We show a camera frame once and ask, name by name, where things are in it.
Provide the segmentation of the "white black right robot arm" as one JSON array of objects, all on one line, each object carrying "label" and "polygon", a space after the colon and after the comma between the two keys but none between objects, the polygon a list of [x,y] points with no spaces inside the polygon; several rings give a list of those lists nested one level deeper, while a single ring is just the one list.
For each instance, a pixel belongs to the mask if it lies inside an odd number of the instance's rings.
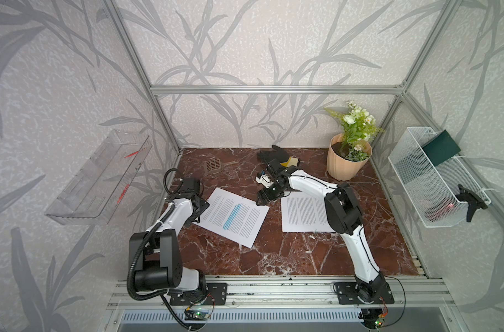
[{"label": "white black right robot arm", "polygon": [[334,184],[313,177],[297,166],[284,167],[278,160],[255,177],[264,188],[257,193],[256,203],[265,206],[288,191],[300,191],[325,204],[327,223],[345,242],[354,265],[354,297],[365,304],[380,300],[386,289],[385,276],[372,256],[362,222],[363,213],[350,185]]}]

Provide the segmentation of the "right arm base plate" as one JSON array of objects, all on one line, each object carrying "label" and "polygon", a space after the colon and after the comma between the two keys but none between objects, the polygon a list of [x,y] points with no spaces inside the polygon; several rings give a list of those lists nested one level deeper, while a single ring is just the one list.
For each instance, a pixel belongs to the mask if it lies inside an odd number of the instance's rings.
[{"label": "right arm base plate", "polygon": [[390,285],[384,283],[379,287],[359,285],[357,282],[336,282],[333,291],[339,304],[394,304],[395,299]]}]

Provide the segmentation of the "plain printed paper document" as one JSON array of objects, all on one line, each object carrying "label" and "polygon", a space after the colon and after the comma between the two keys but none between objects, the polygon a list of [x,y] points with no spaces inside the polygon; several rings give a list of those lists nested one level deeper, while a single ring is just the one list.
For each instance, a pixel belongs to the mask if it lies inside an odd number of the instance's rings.
[{"label": "plain printed paper document", "polygon": [[334,232],[323,199],[292,192],[281,198],[281,211],[283,232]]}]

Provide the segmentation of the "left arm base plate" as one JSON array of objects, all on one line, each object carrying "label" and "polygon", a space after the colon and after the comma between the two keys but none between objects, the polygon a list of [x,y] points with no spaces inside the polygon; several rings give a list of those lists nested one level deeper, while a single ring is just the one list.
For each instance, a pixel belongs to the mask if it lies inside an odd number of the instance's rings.
[{"label": "left arm base plate", "polygon": [[227,283],[207,283],[197,290],[185,291],[181,294],[170,294],[170,304],[173,306],[185,306],[204,304],[209,306],[222,306],[226,304],[228,295]]}]

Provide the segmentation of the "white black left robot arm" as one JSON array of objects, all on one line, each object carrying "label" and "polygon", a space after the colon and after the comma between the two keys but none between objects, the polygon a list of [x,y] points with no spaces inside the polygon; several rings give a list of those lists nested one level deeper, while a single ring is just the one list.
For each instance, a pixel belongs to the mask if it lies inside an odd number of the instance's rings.
[{"label": "white black left robot arm", "polygon": [[200,222],[209,203],[202,198],[197,178],[181,180],[170,199],[155,224],[129,240],[127,292],[137,301],[172,294],[194,304],[206,299],[208,286],[202,271],[184,267],[178,235],[182,228]]}]

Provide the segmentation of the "document with blue highlight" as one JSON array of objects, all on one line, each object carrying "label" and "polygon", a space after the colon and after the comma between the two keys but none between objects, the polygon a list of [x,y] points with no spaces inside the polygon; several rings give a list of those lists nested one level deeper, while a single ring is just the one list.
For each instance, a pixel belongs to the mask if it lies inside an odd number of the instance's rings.
[{"label": "document with blue highlight", "polygon": [[269,207],[216,188],[208,199],[209,207],[198,226],[244,247],[252,248]]}]

